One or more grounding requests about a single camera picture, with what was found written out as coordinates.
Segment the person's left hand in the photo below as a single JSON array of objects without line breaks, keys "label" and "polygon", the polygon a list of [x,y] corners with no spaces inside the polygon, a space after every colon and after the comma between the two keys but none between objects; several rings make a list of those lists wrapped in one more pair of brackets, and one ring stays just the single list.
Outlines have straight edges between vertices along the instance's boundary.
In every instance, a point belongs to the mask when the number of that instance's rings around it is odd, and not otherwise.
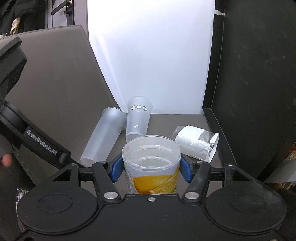
[{"label": "person's left hand", "polygon": [[11,154],[5,154],[1,157],[1,165],[4,167],[10,167],[12,165],[12,155]]}]

